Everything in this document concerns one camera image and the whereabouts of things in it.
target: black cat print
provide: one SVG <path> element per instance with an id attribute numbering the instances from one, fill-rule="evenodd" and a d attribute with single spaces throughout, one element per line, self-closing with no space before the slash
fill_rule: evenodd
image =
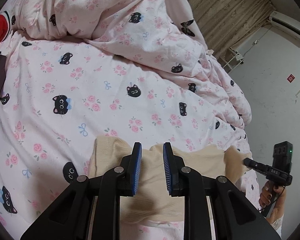
<path id="1" fill-rule="evenodd" d="M 133 87 L 127 87 L 128 96 L 137 98 L 141 95 L 141 90 L 137 85 L 133 85 Z"/>
<path id="2" fill-rule="evenodd" d="M 49 22 L 51 22 L 53 24 L 53 26 L 56 26 L 57 23 L 56 23 L 56 15 L 55 14 L 52 14 L 50 19 L 49 19 Z"/>
<path id="3" fill-rule="evenodd" d="M 189 30 L 189 26 L 194 22 L 194 20 L 190 20 L 190 21 L 187 21 L 187 22 L 183 22 L 181 23 L 181 31 L 186 34 L 186 35 L 189 35 L 191 37 L 195 37 L 194 33 Z"/>
<path id="4" fill-rule="evenodd" d="M 55 114 L 66 114 L 68 110 L 72 109 L 71 98 L 67 98 L 65 95 L 56 96 L 52 100 L 54 101 L 53 112 Z"/>
<path id="5" fill-rule="evenodd" d="M 10 99 L 10 95 L 6 94 L 5 97 L 0 98 L 0 101 L 3 105 L 5 105 L 6 103 L 8 103 L 9 99 Z"/>
<path id="6" fill-rule="evenodd" d="M 141 20 L 141 13 L 135 12 L 131 14 L 131 18 L 129 20 L 130 23 L 139 23 Z"/>
<path id="7" fill-rule="evenodd" d="M 27 42 L 27 41 L 23 41 L 23 42 L 21 42 L 21 45 L 24 46 L 24 47 L 27 47 L 27 46 L 31 46 L 32 43 Z"/>
<path id="8" fill-rule="evenodd" d="M 182 116 L 186 116 L 187 115 L 186 107 L 187 107 L 187 105 L 185 103 L 182 103 L 182 102 L 179 103 L 179 110 L 180 110 L 180 114 Z"/>
<path id="9" fill-rule="evenodd" d="M 67 52 L 65 53 L 61 59 L 60 59 L 60 64 L 61 65 L 68 65 L 70 64 L 70 58 L 72 57 L 73 55 L 70 53 L 70 52 Z"/>
<path id="10" fill-rule="evenodd" d="M 189 86 L 189 90 L 191 91 L 191 92 L 194 92 L 195 93 L 195 83 L 189 83 L 188 84 L 188 86 Z"/>
<path id="11" fill-rule="evenodd" d="M 0 202 L 2 203 L 4 209 L 11 214 L 17 214 L 17 210 L 13 207 L 10 192 L 5 186 L 0 189 Z"/>
<path id="12" fill-rule="evenodd" d="M 16 24 L 16 16 L 12 16 L 11 18 L 11 25 L 15 25 Z"/>
<path id="13" fill-rule="evenodd" d="M 78 177 L 77 170 L 72 162 L 68 162 L 63 166 L 63 177 L 68 183 L 72 183 Z"/>
<path id="14" fill-rule="evenodd" d="M 183 71 L 183 67 L 181 64 L 171 68 L 172 73 L 180 73 L 181 71 Z"/>

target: hand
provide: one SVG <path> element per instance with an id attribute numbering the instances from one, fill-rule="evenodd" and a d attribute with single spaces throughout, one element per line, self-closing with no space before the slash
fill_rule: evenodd
<path id="1" fill-rule="evenodd" d="M 270 199 L 272 198 L 272 187 L 273 183 L 270 181 L 267 181 L 264 187 L 262 188 L 261 194 L 260 194 L 260 199 L 259 199 L 259 204 L 262 208 L 265 206 L 268 206 L 270 204 Z M 283 190 L 283 187 L 274 187 L 273 190 L 278 193 L 281 196 L 278 198 L 278 200 L 274 204 L 274 208 L 271 212 L 271 215 L 269 218 L 266 218 L 266 220 L 272 224 L 274 221 L 277 219 L 281 218 L 284 213 L 284 202 L 286 200 L 287 196 L 287 190 Z"/>

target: cable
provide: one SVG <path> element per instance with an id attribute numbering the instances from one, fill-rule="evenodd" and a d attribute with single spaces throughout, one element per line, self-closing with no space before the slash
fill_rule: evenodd
<path id="1" fill-rule="evenodd" d="M 282 193 L 284 192 L 285 188 L 286 188 L 286 186 L 283 186 L 283 191 L 280 193 L 280 195 L 277 197 L 277 199 L 275 201 L 272 201 L 269 205 L 272 205 L 272 204 L 274 204 L 274 203 L 277 202 L 277 200 L 281 197 Z"/>
<path id="2" fill-rule="evenodd" d="M 258 40 L 255 40 L 254 42 L 253 42 L 253 44 L 252 44 L 252 46 L 250 47 L 250 49 L 252 49 L 253 48 L 253 46 L 254 45 L 256 45 L 256 44 L 258 44 L 258 42 L 261 40 L 261 38 L 263 37 L 263 36 L 265 36 L 266 35 L 266 33 L 270 30 L 272 28 L 272 26 L 258 39 Z M 244 54 L 243 54 L 243 57 L 250 51 L 250 49 L 248 49 Z"/>

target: curtain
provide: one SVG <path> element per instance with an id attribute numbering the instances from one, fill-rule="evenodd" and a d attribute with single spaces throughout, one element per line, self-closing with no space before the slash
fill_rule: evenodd
<path id="1" fill-rule="evenodd" d="M 266 23 L 275 7 L 270 0 L 188 0 L 209 49 L 218 58 Z"/>

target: red sign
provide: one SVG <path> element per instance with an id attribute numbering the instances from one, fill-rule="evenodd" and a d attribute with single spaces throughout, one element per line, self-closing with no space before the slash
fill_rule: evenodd
<path id="1" fill-rule="evenodd" d="M 295 79 L 295 77 L 291 74 L 290 76 L 288 76 L 287 80 L 291 83 L 293 80 Z"/>

